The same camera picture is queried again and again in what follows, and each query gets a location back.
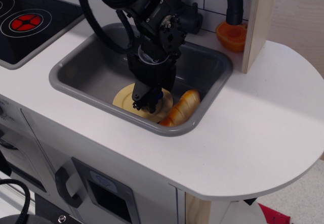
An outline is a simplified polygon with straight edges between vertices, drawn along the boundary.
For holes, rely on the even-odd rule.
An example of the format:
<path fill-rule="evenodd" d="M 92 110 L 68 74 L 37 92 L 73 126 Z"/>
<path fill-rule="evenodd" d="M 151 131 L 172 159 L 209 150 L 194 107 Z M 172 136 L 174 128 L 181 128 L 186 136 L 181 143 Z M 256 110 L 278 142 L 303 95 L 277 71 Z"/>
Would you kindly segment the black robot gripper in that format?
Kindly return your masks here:
<path fill-rule="evenodd" d="M 176 77 L 176 60 L 167 59 L 160 64 L 147 64 L 134 54 L 127 54 L 128 67 L 135 77 L 132 95 L 133 108 L 156 111 L 157 95 L 162 88 L 171 91 Z"/>

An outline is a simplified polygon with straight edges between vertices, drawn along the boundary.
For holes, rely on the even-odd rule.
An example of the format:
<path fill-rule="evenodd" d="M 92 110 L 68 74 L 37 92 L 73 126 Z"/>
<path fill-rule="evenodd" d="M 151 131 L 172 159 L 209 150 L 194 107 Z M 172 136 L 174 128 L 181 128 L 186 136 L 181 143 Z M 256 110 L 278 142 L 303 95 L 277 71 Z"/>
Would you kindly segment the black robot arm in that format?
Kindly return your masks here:
<path fill-rule="evenodd" d="M 129 38 L 127 48 L 119 46 L 99 25 L 88 0 L 79 0 L 86 20 L 99 39 L 111 50 L 126 54 L 129 70 L 136 78 L 133 107 L 156 110 L 162 90 L 171 90 L 176 76 L 179 47 L 185 43 L 174 9 L 167 0 L 102 0 L 114 9 Z"/>

